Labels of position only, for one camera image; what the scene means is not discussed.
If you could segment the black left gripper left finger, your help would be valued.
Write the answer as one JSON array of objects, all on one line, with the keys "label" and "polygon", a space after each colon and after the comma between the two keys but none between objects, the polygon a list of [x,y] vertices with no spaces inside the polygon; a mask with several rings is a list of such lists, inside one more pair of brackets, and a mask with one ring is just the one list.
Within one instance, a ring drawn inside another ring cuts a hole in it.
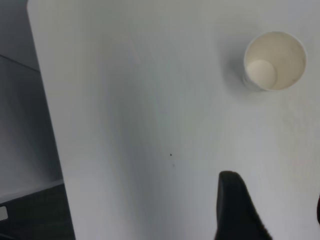
[{"label": "black left gripper left finger", "polygon": [[234,171],[218,176],[216,240],[271,240],[252,202],[246,184]]}]

